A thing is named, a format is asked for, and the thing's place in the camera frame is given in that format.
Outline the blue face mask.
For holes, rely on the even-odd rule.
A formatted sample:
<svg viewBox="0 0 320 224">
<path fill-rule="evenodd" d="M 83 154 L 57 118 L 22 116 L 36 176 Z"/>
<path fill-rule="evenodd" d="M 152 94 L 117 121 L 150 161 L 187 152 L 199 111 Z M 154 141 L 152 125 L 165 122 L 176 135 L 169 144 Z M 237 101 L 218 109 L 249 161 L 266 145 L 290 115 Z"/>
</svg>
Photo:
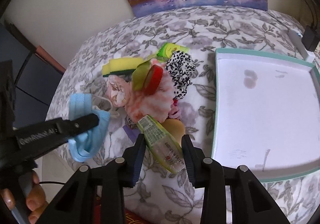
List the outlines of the blue face mask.
<svg viewBox="0 0 320 224">
<path fill-rule="evenodd" d="M 69 102 L 69 116 L 75 127 L 73 137 L 68 140 L 72 158 L 85 162 L 93 158 L 103 145 L 111 114 L 92 103 L 90 93 L 75 93 Z"/>
</svg>

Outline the green wet wipes pack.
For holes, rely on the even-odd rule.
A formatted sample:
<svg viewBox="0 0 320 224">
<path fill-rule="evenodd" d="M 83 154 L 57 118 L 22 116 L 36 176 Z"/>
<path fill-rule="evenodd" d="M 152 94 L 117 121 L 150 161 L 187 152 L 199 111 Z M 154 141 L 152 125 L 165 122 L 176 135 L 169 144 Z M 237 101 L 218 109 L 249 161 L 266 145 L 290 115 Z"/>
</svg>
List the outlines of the green wet wipes pack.
<svg viewBox="0 0 320 224">
<path fill-rule="evenodd" d="M 173 174 L 185 168 L 181 146 L 158 121 L 146 115 L 138 121 L 137 126 L 159 164 Z"/>
</svg>

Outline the beige makeup sponge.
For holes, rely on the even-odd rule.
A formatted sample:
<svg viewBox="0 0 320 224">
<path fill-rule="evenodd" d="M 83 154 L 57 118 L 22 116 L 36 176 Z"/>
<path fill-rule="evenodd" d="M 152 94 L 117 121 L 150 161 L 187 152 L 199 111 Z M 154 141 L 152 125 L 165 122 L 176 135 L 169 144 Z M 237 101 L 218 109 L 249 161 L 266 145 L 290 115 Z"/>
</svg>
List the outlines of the beige makeup sponge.
<svg viewBox="0 0 320 224">
<path fill-rule="evenodd" d="M 166 119 L 162 126 L 167 130 L 176 142 L 181 145 L 182 137 L 185 135 L 185 126 L 178 119 Z"/>
</svg>

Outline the floral pink scrunchie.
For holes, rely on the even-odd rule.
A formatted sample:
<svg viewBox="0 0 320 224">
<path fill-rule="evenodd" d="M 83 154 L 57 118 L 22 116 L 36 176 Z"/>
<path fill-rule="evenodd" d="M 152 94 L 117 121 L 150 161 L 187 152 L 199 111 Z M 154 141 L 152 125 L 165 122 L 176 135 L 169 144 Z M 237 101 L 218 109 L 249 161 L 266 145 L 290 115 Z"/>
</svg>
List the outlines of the floral pink scrunchie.
<svg viewBox="0 0 320 224">
<path fill-rule="evenodd" d="M 124 107 L 130 100 L 131 83 L 116 75 L 107 79 L 106 96 L 115 107 Z"/>
</svg>

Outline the pink fluffy towel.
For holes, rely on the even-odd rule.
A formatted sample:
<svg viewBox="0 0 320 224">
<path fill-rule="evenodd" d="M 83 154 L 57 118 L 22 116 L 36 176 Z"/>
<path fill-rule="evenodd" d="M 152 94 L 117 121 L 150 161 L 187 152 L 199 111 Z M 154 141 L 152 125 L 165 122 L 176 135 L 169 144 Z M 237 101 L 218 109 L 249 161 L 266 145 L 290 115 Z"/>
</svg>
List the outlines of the pink fluffy towel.
<svg viewBox="0 0 320 224">
<path fill-rule="evenodd" d="M 165 70 L 165 63 L 156 58 L 149 59 L 151 67 L 158 65 L 163 68 L 163 77 L 157 91 L 153 95 L 145 95 L 143 89 L 133 91 L 131 81 L 130 100 L 124 106 L 130 119 L 137 123 L 142 117 L 150 115 L 160 123 L 164 122 L 174 103 L 175 87 L 172 77 Z"/>
</svg>

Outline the yellow green sponge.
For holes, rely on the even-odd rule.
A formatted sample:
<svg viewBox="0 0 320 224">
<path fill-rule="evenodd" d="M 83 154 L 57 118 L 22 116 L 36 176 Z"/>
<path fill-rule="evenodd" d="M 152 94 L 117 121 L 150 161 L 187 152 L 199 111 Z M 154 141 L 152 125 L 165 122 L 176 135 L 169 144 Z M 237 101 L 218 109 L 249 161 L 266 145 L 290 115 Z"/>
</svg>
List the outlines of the yellow green sponge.
<svg viewBox="0 0 320 224">
<path fill-rule="evenodd" d="M 107 64 L 103 65 L 102 75 L 103 77 L 108 77 L 109 75 L 121 76 L 131 74 L 143 62 L 144 59 L 140 57 L 110 59 Z"/>
</svg>

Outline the green cloth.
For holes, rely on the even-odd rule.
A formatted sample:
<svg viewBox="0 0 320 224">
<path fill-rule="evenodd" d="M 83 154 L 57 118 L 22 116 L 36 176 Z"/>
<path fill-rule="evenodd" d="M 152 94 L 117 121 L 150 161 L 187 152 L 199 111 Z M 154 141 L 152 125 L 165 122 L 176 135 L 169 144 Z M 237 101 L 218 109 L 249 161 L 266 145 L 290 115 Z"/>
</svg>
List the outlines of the green cloth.
<svg viewBox="0 0 320 224">
<path fill-rule="evenodd" d="M 147 60 L 137 66 L 132 73 L 132 89 L 133 91 L 139 91 L 143 88 L 144 80 L 150 70 L 150 61 Z"/>
</svg>

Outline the red tape roll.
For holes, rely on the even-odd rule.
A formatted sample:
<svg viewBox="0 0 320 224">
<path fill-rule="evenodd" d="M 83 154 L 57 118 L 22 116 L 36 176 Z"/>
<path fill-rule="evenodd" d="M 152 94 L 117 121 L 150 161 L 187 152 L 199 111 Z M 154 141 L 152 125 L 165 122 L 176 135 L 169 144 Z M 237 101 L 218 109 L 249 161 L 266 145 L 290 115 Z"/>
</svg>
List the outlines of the red tape roll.
<svg viewBox="0 0 320 224">
<path fill-rule="evenodd" d="M 153 65 L 151 69 L 149 69 L 148 74 L 143 83 L 143 92 L 145 95 L 153 95 L 162 80 L 163 77 L 163 68 L 158 65 Z"/>
</svg>

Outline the black white patterned scrunchie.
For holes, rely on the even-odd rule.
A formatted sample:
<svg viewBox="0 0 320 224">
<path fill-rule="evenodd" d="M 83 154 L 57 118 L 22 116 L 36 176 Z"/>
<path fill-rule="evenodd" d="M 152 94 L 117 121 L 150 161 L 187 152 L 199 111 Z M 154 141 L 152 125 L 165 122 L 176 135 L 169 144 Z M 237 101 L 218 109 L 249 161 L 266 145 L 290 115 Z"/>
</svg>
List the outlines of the black white patterned scrunchie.
<svg viewBox="0 0 320 224">
<path fill-rule="evenodd" d="M 191 78 L 196 69 L 194 61 L 188 53 L 175 51 L 165 66 L 165 70 L 172 77 L 175 87 L 175 99 L 183 99 L 187 89 L 191 86 Z"/>
</svg>

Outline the green tissue pack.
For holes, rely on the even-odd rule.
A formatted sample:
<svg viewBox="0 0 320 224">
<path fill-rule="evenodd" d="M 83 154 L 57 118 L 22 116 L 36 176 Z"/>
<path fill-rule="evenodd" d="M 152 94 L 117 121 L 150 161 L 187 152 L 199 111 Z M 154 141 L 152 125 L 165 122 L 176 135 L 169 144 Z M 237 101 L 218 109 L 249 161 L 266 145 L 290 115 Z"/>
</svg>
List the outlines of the green tissue pack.
<svg viewBox="0 0 320 224">
<path fill-rule="evenodd" d="M 172 54 L 176 51 L 181 51 L 184 53 L 188 53 L 190 48 L 173 44 L 173 43 L 165 43 L 161 46 L 161 48 L 156 53 L 156 57 L 160 60 L 168 60 L 171 58 Z"/>
</svg>

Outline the teal white tray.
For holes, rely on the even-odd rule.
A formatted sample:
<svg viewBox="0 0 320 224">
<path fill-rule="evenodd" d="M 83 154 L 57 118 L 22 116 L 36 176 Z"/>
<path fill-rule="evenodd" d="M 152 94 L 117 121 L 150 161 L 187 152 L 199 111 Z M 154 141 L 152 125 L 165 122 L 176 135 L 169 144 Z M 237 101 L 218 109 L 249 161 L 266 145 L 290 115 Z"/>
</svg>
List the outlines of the teal white tray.
<svg viewBox="0 0 320 224">
<path fill-rule="evenodd" d="M 319 170 L 319 71 L 280 54 L 216 50 L 212 158 L 261 182 Z"/>
</svg>

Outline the floral grey blanket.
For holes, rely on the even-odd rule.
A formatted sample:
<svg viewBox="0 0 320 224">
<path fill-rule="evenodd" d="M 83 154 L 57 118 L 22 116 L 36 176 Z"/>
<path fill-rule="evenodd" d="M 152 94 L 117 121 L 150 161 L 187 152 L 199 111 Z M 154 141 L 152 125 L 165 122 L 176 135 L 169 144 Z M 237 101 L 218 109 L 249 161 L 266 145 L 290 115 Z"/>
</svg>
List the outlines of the floral grey blanket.
<svg viewBox="0 0 320 224">
<path fill-rule="evenodd" d="M 91 93 L 93 103 L 107 91 L 102 67 L 119 57 L 150 58 L 163 44 L 190 48 L 195 62 L 191 86 L 178 102 L 181 121 L 195 147 L 212 157 L 216 113 L 216 50 L 235 48 L 280 54 L 303 60 L 288 36 L 301 29 L 295 19 L 244 7 L 204 6 L 176 9 L 121 22 L 83 43 L 65 71 L 47 118 L 68 118 L 73 93 Z M 276 182 L 261 182 L 290 223 L 307 223 L 319 206 L 319 170 Z"/>
</svg>

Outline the white power strip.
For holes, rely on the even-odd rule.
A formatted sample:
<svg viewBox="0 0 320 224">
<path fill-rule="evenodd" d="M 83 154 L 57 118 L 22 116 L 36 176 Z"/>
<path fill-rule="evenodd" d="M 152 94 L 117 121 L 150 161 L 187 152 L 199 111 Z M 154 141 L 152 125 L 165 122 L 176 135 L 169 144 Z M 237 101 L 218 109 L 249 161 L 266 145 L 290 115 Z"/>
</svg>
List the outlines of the white power strip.
<svg viewBox="0 0 320 224">
<path fill-rule="evenodd" d="M 288 36 L 293 43 L 293 45 L 297 48 L 303 59 L 309 63 L 313 63 L 316 56 L 314 52 L 308 51 L 302 43 L 302 34 L 294 29 L 289 29 Z"/>
</svg>

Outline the black power adapter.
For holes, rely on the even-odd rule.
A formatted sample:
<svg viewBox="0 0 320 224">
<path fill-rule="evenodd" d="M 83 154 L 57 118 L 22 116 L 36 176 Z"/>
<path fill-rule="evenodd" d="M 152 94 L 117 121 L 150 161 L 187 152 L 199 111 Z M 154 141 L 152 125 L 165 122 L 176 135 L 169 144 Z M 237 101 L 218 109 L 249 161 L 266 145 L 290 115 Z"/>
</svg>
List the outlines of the black power adapter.
<svg viewBox="0 0 320 224">
<path fill-rule="evenodd" d="M 314 52 L 319 44 L 319 33 L 314 28 L 306 26 L 302 37 L 302 43 L 306 50 Z"/>
</svg>

